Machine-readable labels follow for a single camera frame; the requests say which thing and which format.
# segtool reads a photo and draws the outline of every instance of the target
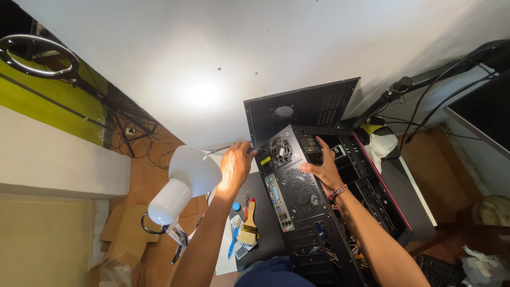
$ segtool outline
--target green wall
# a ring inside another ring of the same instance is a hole
[[[85,79],[91,85],[96,86],[83,63],[84,62],[80,60],[80,77]],[[33,61],[30,62],[29,65],[38,69],[44,69],[42,65],[38,65]],[[89,67],[89,69],[90,72],[93,73],[94,79],[98,82],[100,90],[106,93],[108,90],[108,81],[92,68]],[[0,73],[38,91],[48,98],[86,115],[95,121],[98,119],[101,121],[104,120],[103,107],[101,103],[80,88],[73,88],[70,84],[66,84],[58,80],[47,80],[25,75],[9,67],[1,60]],[[54,105],[2,78],[0,78],[0,105],[53,126],[59,130],[93,142],[96,145],[103,145],[103,141],[99,139],[100,128],[98,125],[89,121],[83,122],[82,118],[72,114],[71,112],[68,112],[63,108]]]

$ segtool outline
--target bracelet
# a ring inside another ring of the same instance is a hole
[[[337,190],[335,190],[332,194],[328,195],[327,198],[332,201],[333,199],[335,199],[335,197],[337,195],[341,194],[346,189],[347,189],[347,184],[344,183],[344,184],[342,184],[342,186],[337,188]]]

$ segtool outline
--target red trim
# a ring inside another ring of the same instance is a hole
[[[361,149],[363,150],[363,153],[365,154],[365,156],[367,157],[368,161],[370,162],[370,164],[372,165],[372,169],[374,169],[375,171],[375,174],[377,174],[377,177],[379,178],[379,180],[382,182],[382,184],[384,185],[384,187],[386,188],[386,191],[388,192],[388,194],[390,195],[391,197],[391,200],[393,200],[393,203],[395,203],[395,206],[397,207],[398,209],[398,212],[400,213],[400,215],[402,215],[402,218],[404,219],[405,223],[407,224],[407,227],[409,227],[409,229],[412,231],[413,229],[411,228],[411,226],[409,225],[409,222],[407,222],[407,219],[405,219],[405,216],[404,214],[402,213],[402,210],[400,210],[400,207],[398,207],[398,204],[397,202],[395,202],[395,199],[393,198],[393,196],[391,195],[391,192],[390,190],[388,189],[388,187],[386,186],[386,184],[384,183],[382,177],[381,177],[381,174],[379,174],[379,171],[377,170],[377,168],[375,167],[374,163],[372,162],[372,159],[370,159],[370,156],[368,156],[367,154],[367,151],[365,150],[365,147],[363,146],[363,144],[361,143],[360,139],[358,138],[358,136],[356,135],[355,132],[352,133],[354,135],[354,137],[356,138],[356,141],[358,142],[358,144],[360,145]]]

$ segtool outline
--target monitor arm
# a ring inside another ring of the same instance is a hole
[[[445,72],[446,73],[441,76],[441,80],[467,72],[475,66],[483,63],[487,67],[490,67],[497,73],[501,74],[510,68],[509,52],[510,40],[492,41],[478,47],[463,59],[452,61],[442,67],[424,72],[412,78],[402,77],[382,92],[379,99],[368,107],[368,109],[366,109],[359,117],[357,117],[354,121],[350,121],[352,124],[348,124],[347,128],[358,128],[391,102],[408,92],[430,85]]]

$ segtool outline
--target desk lamp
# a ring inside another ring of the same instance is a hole
[[[203,151],[190,147],[178,147],[168,167],[168,183],[150,202],[142,216],[142,227],[151,234],[168,234],[178,244],[172,265],[188,245],[188,236],[179,225],[179,213],[192,197],[204,195],[221,181],[222,174],[215,161]],[[144,217],[162,225],[161,231],[152,231],[143,224]]]

